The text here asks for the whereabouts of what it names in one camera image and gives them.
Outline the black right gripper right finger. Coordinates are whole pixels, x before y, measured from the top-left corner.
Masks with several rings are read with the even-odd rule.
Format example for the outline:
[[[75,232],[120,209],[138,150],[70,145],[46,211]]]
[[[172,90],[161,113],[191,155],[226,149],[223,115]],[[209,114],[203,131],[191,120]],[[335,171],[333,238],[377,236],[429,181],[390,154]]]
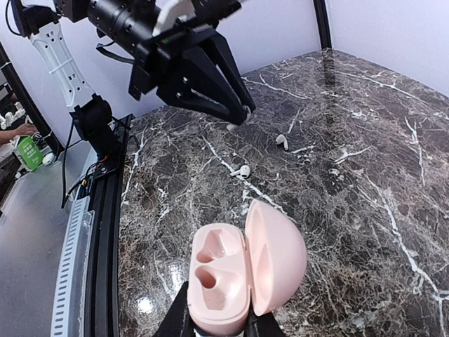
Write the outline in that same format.
[[[272,313],[257,316],[253,306],[250,305],[245,337],[283,337],[283,332]]]

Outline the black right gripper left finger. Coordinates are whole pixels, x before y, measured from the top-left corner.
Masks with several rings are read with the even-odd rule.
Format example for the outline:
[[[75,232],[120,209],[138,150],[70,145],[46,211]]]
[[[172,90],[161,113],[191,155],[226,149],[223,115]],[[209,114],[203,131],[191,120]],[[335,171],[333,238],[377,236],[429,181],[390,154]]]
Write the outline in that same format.
[[[185,282],[182,285],[164,318],[164,336],[195,336],[194,323],[190,317],[187,304],[188,286],[189,282]]]

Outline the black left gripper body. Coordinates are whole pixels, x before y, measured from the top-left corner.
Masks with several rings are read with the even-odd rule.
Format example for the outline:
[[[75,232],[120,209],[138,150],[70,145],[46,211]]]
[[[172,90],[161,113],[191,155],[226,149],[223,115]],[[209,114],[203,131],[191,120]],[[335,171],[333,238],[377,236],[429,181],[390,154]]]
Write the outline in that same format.
[[[224,49],[225,38],[212,27],[140,43],[128,92],[136,100],[156,89],[164,102],[223,102]]]

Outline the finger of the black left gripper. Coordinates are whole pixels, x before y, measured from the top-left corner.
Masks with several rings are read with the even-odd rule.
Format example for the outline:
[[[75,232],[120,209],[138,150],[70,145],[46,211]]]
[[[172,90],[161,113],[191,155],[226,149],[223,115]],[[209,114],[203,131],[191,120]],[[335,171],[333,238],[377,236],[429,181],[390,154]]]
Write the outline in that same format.
[[[203,112],[233,125],[246,120],[246,109],[224,74],[199,46],[172,60],[156,94],[167,105]]]
[[[213,62],[224,74],[225,79],[240,100],[243,108],[247,109],[249,114],[252,114],[255,111],[255,103],[241,78],[227,40],[214,30],[207,44]]]

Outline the pink earbud charging case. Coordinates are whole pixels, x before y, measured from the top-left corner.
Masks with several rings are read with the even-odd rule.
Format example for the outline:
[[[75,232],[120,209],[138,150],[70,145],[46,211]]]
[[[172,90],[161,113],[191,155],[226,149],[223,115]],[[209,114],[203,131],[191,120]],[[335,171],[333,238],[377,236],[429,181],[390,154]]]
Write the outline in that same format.
[[[284,305],[307,269],[307,249],[293,222],[252,200],[245,229],[204,225],[194,234],[187,307],[202,336],[236,336],[250,312],[261,317]]]

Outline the person in beige shirt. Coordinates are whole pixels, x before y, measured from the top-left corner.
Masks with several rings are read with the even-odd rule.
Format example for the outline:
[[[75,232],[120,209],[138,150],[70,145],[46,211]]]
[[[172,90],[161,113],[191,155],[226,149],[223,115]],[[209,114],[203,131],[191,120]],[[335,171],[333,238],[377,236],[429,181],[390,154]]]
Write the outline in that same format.
[[[0,132],[0,145],[5,145],[13,140],[16,136],[33,136],[37,132],[34,124],[21,124],[13,130]]]

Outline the green white box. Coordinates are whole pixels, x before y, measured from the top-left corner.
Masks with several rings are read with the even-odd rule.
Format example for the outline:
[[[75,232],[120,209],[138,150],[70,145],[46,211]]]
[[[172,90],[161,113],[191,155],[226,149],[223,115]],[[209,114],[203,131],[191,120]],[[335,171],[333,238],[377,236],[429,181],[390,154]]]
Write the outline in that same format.
[[[43,155],[31,136],[16,136],[12,140],[13,152],[27,171],[35,171],[43,160]]]

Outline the black front aluminium rail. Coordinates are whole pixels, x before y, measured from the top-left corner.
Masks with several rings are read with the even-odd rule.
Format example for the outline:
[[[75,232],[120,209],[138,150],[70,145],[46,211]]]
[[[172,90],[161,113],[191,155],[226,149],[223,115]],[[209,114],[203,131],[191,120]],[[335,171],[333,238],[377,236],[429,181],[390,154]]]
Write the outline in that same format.
[[[119,223],[124,164],[133,119],[129,114],[115,125],[119,148],[112,158],[95,166],[88,206],[93,212],[93,222],[82,336],[119,335]]]

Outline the black right frame post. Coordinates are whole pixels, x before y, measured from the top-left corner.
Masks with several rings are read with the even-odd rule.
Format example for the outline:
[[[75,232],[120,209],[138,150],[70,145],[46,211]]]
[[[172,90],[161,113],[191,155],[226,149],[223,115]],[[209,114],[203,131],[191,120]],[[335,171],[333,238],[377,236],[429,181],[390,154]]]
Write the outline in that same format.
[[[316,24],[319,31],[320,45],[322,49],[332,49],[332,39],[326,2],[324,0],[313,0],[316,15]]]

